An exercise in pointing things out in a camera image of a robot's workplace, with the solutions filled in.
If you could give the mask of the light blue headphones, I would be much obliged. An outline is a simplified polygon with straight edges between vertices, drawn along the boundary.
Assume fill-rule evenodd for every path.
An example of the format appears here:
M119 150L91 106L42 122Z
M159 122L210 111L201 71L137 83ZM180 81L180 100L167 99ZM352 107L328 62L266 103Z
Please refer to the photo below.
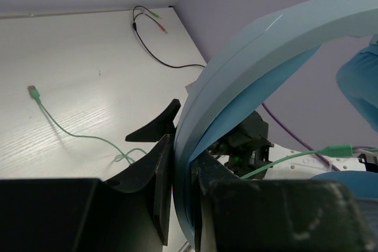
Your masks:
M233 129L320 47L377 32L377 0L310 0L256 19L206 65L188 94L174 142L174 204L190 244L190 163Z

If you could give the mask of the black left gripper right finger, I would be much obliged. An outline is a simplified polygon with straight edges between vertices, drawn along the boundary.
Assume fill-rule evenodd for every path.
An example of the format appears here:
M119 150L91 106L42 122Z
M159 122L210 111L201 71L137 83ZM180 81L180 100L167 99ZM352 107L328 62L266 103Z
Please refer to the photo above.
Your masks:
M326 180L245 181L209 153L191 163L196 251L376 251L357 198Z

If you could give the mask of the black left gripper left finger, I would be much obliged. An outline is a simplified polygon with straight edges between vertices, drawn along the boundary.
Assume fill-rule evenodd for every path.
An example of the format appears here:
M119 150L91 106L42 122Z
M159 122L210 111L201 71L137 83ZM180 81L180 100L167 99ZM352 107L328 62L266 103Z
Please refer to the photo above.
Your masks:
M2 251L162 251L168 244L173 137L97 178L1 181Z

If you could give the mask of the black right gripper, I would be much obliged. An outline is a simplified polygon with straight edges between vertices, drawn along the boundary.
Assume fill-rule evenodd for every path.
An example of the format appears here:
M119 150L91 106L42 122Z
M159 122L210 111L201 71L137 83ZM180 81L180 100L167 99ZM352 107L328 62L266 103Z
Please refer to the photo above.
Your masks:
M174 119L181 108L178 99L171 103L155 119L138 130L126 135L126 142L157 142L164 135L175 135ZM249 172L270 164L268 141L269 125L256 111L216 140L207 150L216 159L228 156L224 166L242 177Z

